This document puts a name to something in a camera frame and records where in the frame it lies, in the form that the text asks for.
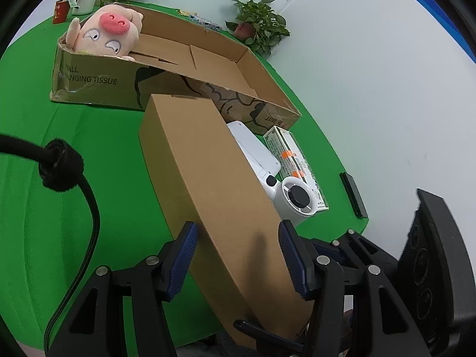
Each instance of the plant pot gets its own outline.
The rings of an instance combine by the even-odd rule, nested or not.
[[[240,23],[233,32],[233,36],[238,40],[245,41],[250,37],[255,37],[256,28],[251,23]]]
[[[96,0],[78,0],[79,7],[73,8],[72,14],[75,16],[88,15],[94,9]]]

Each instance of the closed brown cardboard box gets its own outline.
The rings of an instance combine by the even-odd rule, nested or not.
[[[172,235],[187,220],[198,224],[190,272],[225,329],[249,347],[235,320],[292,339],[312,306],[292,286],[278,213],[213,102],[152,95],[140,143]]]
[[[245,45],[179,17],[132,7],[144,15],[129,56],[78,54],[58,40],[51,100],[141,110],[151,94],[211,98],[227,121],[263,135],[289,129],[300,113]]]

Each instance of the green tablecloth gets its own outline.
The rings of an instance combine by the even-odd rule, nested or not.
[[[170,8],[141,5],[178,15]],[[7,49],[0,61],[0,133],[40,145],[63,138],[83,155],[101,211],[88,277],[101,264],[112,269],[135,265],[157,253],[171,235],[137,136],[143,113],[49,101],[56,41],[69,21],[53,25],[48,19]],[[367,220],[354,216],[339,178],[344,168],[332,146],[286,83],[260,60],[302,113],[291,131],[330,206],[300,225],[299,233],[332,240],[348,228],[361,232]],[[61,194],[45,189],[36,165],[0,155],[0,313],[18,341],[42,348],[43,331],[77,272],[90,232],[90,213],[79,189]],[[190,276],[165,311],[177,346],[221,329]],[[133,351],[130,302],[125,319]]]

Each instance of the stuffed animal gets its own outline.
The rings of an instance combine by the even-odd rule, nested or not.
[[[106,5],[98,9],[83,25],[78,17],[71,21],[66,33],[66,44],[74,52],[92,55],[128,56],[142,30],[144,15],[120,5]]]

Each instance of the black cable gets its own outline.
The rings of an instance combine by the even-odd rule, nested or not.
[[[53,327],[68,305],[71,297],[74,295],[75,290],[78,288],[91,262],[101,226],[99,208],[91,186],[82,174],[84,169],[82,157],[65,141],[55,139],[45,148],[42,148],[31,142],[0,134],[0,153],[7,153],[37,161],[39,163],[39,173],[43,180],[43,185],[49,189],[63,192],[78,185],[91,211],[92,233],[84,259],[79,267],[78,273],[67,289],[58,308],[48,321],[45,329],[43,348],[45,353],[47,353],[49,351],[49,338]]]
[[[61,300],[61,303],[59,304],[58,308],[56,309],[56,311],[54,312],[54,314],[48,321],[48,324],[45,329],[45,334],[43,336],[43,349],[45,353],[49,351],[49,338],[51,336],[51,331],[53,330],[54,324],[56,323],[58,318],[61,316],[61,313],[68,305],[68,302],[73,296],[76,288],[78,288],[78,285],[80,284],[82,278],[84,277],[87,267],[90,264],[92,254],[94,252],[94,248],[96,247],[96,243],[98,242],[99,225],[100,225],[98,204],[96,203],[96,199],[94,198],[92,189],[84,176],[80,177],[78,181],[78,186],[83,192],[84,197],[87,201],[87,205],[89,206],[91,210],[91,215],[92,215],[91,239],[89,244],[87,245],[86,254],[84,256],[83,262],[81,263],[81,266],[79,267],[78,273],[76,274],[70,287],[66,291],[66,294]]]

